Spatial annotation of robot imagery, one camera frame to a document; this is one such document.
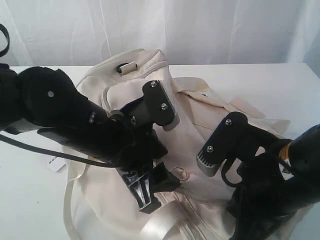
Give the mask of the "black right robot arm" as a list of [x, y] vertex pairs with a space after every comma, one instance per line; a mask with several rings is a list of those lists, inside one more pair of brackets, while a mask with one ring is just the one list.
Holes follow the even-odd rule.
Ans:
[[265, 240], [294, 214], [320, 201], [320, 126], [296, 139], [273, 136], [265, 152], [242, 162], [242, 178], [227, 210], [235, 217], [232, 240]]

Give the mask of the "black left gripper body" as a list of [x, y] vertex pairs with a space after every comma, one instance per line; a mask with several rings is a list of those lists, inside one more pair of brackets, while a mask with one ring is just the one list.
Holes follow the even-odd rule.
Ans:
[[113, 122], [102, 141], [100, 160], [109, 167], [132, 171], [161, 159], [168, 150], [159, 140], [153, 125], [153, 122], [148, 122], [134, 127], [130, 123]]

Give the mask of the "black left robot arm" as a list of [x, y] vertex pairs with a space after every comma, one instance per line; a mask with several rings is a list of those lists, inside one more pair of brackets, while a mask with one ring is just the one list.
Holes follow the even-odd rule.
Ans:
[[28, 145], [6, 136], [10, 145], [103, 168], [115, 168], [134, 196], [139, 210], [160, 207], [155, 193], [172, 192], [180, 181], [163, 163], [168, 153], [153, 125], [167, 127], [176, 117], [159, 81], [148, 81], [142, 96], [110, 114], [79, 93], [60, 69], [30, 67], [21, 73], [0, 66], [0, 128], [12, 135], [37, 131], [90, 159]]

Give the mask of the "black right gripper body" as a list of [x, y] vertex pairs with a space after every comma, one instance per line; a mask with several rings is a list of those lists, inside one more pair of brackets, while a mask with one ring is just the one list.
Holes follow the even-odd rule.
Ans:
[[233, 184], [226, 178], [228, 186], [235, 191], [228, 204], [227, 211], [237, 220], [284, 220], [286, 212], [277, 209], [280, 199], [279, 187], [284, 178], [279, 168], [279, 152], [288, 144], [286, 139], [269, 143], [240, 142], [229, 151], [224, 170], [229, 169], [235, 158], [241, 161], [237, 173], [239, 183]]

